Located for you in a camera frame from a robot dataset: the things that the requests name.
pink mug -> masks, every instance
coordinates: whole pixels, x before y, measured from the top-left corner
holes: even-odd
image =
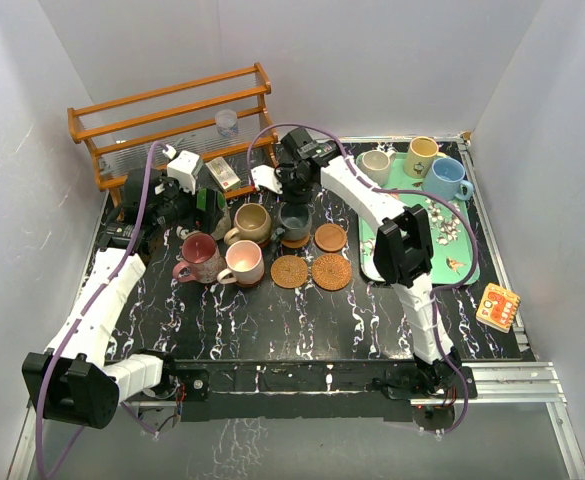
[[[189,235],[181,246],[181,255],[183,260],[172,270],[172,277],[181,283],[213,283],[226,265],[216,241],[207,233]]]

marble tabletop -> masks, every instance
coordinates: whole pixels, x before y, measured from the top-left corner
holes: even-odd
[[[399,152],[408,143],[392,144]],[[347,144],[354,155],[387,145]],[[455,142],[443,142],[441,151],[460,159]],[[229,162],[245,174],[245,155]],[[200,184],[209,183],[206,169]],[[230,202],[232,215],[245,201],[259,202],[272,215],[279,203],[271,192],[256,193]],[[141,348],[170,352],[178,360],[347,360],[411,358],[412,337],[394,291],[368,281],[360,271],[357,216],[336,195],[319,187],[310,205],[313,230],[335,222],[348,233],[341,254],[352,263],[353,278],[343,290],[328,292],[310,281],[285,290],[271,281],[269,268],[283,254],[296,254],[310,265],[321,252],[313,242],[292,251],[270,245],[263,251],[266,275],[256,287],[178,283],[172,268],[180,255],[175,228],[166,230],[163,246],[155,252],[147,271],[119,318],[107,358],[117,360]],[[469,220],[477,235],[481,275],[477,282],[437,299],[442,321],[464,359],[520,359],[514,332],[501,333],[474,318],[487,283],[498,283],[494,263],[481,227],[476,205],[468,204]],[[221,252],[225,245],[220,242]]]

wall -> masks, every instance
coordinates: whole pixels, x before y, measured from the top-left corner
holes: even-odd
[[[260,61],[274,121],[342,136],[473,129],[541,3],[39,2],[97,102]]]
[[[585,1],[545,2],[472,136],[530,340],[585,457]]]
[[[21,363],[70,311],[103,195],[66,108],[90,99],[39,4],[0,0],[0,478],[25,416]]]

metal frame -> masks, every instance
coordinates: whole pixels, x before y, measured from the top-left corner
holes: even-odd
[[[344,142],[396,142],[410,140],[414,136],[384,136],[384,137],[345,137]],[[492,226],[485,211],[480,188],[477,184],[474,164],[465,141],[458,135],[435,136],[436,141],[457,142],[459,152],[466,167],[468,177],[475,186],[475,201],[479,218],[486,236],[490,254],[495,264],[499,281],[506,288],[510,288],[510,282],[505,272],[499,248],[494,238]],[[88,257],[85,270],[90,262]],[[513,326],[519,348],[523,351],[529,348],[529,343],[523,321],[517,315]],[[550,362],[467,362],[472,367],[478,397],[470,400],[470,403],[545,403],[548,415],[552,422],[557,443],[563,455],[563,460],[570,479],[585,479],[585,463],[581,455],[572,425],[567,414],[566,399],[563,388],[556,374],[554,366]],[[305,392],[323,395],[333,395],[334,392]],[[270,395],[288,395],[288,393],[269,392]],[[428,405],[440,403],[440,400],[418,399],[412,400],[413,405]],[[173,401],[132,401],[129,404],[139,408],[174,408]],[[25,423],[15,451],[8,480],[25,480],[28,476],[30,465],[34,457],[34,409],[28,408]]]

tray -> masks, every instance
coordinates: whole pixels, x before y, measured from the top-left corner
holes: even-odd
[[[385,188],[421,190],[420,185],[422,181],[420,179],[408,177],[403,173],[403,163],[405,162],[406,155],[406,153],[396,154],[390,173],[390,180],[385,185]],[[434,246],[431,272],[432,283],[447,285],[458,282],[468,273],[472,263],[472,244],[459,219],[446,207],[421,195],[401,195],[401,201],[411,207],[417,204],[422,205],[428,210],[432,245]],[[468,217],[466,202],[452,200],[451,203],[466,218]],[[383,277],[377,272],[373,261],[376,235],[372,232],[368,224],[365,223],[365,220],[360,217],[359,241],[361,270],[363,274],[370,280],[383,282]],[[477,266],[474,275],[472,275],[467,284],[476,282],[479,275],[480,272]]]

